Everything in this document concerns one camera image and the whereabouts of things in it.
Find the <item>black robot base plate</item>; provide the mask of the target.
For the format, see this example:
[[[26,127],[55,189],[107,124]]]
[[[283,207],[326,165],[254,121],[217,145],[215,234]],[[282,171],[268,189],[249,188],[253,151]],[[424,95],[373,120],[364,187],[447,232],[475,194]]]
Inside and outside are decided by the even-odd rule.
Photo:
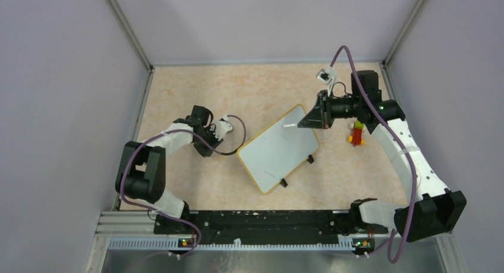
[[[336,244],[350,234],[386,234],[381,225],[365,224],[348,211],[188,211],[182,218],[188,224],[156,217],[153,232],[159,235],[202,234],[202,245]]]

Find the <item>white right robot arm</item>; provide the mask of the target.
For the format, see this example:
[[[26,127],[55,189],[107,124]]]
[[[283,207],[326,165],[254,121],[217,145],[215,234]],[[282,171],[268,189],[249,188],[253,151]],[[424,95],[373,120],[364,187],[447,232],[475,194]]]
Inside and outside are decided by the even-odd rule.
[[[356,200],[348,217],[350,228],[363,233],[372,224],[395,230],[408,242],[450,232],[458,222],[467,200],[453,192],[437,176],[416,144],[399,104],[384,100],[375,71],[357,71],[352,92],[332,94],[335,74],[330,68],[317,73],[327,89],[317,94],[314,107],[302,118],[299,128],[329,129],[335,119],[356,118],[381,145],[405,189],[407,206],[375,198]]]

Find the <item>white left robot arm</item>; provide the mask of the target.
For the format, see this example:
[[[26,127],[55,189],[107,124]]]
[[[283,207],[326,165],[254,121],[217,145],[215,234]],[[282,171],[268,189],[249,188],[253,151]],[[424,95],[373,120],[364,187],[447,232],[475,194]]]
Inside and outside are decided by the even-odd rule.
[[[202,157],[215,153],[234,127],[228,117],[212,119],[209,109],[194,106],[190,115],[176,119],[159,134],[143,142],[127,142],[115,182],[121,201],[167,215],[174,232],[186,232],[191,218],[183,213],[185,202],[166,189],[166,160],[187,145]]]

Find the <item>yellow framed whiteboard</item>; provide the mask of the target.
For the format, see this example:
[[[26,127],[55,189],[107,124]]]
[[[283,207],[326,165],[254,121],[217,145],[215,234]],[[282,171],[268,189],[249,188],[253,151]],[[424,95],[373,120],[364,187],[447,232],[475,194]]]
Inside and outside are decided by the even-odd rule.
[[[241,146],[238,159],[263,194],[270,192],[302,163],[313,158],[319,140],[310,128],[282,128],[305,117],[302,104],[293,106],[268,127]]]

